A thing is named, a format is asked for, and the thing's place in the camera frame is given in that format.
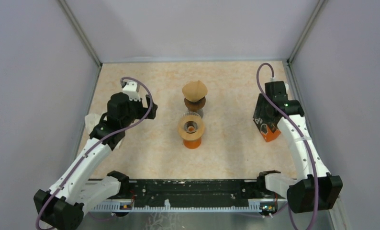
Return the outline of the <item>coffee filter box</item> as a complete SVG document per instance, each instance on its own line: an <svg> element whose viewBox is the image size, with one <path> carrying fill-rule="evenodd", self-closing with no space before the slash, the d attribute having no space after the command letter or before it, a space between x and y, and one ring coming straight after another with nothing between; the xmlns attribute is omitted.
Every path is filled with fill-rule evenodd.
<svg viewBox="0 0 380 230"><path fill-rule="evenodd" d="M281 134L277 128L279 118L276 111L261 93L253 113L253 121L266 142L275 140Z"/></svg>

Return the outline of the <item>clear glass dripper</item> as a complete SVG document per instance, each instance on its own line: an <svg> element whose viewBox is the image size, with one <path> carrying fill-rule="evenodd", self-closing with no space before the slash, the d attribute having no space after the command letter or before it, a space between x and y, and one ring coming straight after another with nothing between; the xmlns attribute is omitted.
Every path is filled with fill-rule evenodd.
<svg viewBox="0 0 380 230"><path fill-rule="evenodd" d="M201 122L201 116L197 112L186 112L180 118L179 127L186 133L192 134L201 128Z"/></svg>

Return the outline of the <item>brown paper coffee filter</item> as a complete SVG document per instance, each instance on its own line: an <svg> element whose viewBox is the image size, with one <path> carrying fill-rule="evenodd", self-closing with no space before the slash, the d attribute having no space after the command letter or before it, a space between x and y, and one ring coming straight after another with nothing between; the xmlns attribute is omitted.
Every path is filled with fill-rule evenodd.
<svg viewBox="0 0 380 230"><path fill-rule="evenodd" d="M182 87L182 93L188 101L197 102L207 95L208 89L200 80L191 81Z"/></svg>

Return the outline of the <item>orange glass flask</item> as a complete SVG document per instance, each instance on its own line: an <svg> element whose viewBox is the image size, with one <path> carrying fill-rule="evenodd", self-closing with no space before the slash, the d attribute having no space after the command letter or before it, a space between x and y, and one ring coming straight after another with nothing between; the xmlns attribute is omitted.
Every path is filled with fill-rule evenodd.
<svg viewBox="0 0 380 230"><path fill-rule="evenodd" d="M202 136L205 132L205 126L202 124L201 128L192 134L186 133L184 130L181 131L181 138L183 139L183 144L188 149L196 149L202 140Z"/></svg>

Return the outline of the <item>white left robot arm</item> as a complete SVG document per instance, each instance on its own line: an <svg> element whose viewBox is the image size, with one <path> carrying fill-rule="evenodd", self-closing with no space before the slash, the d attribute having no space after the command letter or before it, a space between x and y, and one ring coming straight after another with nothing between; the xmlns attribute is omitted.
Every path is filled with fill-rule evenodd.
<svg viewBox="0 0 380 230"><path fill-rule="evenodd" d="M51 230L75 230L105 199L129 195L129 178L117 171L109 173L92 188L85 188L85 185L100 163L123 141L127 130L145 119L155 119L158 106L152 94L147 93L145 99L147 107L143 106L143 99L137 92L119 92L110 97L106 112L70 167L47 190L39 189L35 193L36 229L42 229L40 223L44 222Z"/></svg>

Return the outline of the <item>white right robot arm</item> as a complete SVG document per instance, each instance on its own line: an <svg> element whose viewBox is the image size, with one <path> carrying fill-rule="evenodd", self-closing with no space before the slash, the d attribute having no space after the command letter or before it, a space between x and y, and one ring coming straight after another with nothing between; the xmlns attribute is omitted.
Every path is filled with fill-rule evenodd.
<svg viewBox="0 0 380 230"><path fill-rule="evenodd" d="M276 193L286 198L293 213L312 212L316 198L318 210L332 209L342 190L342 179L332 175L319 157L303 108L298 100L288 98L285 82L265 83L253 120L266 142L279 136L286 139L297 172L295 179L277 170L260 172L257 193L261 197Z"/></svg>

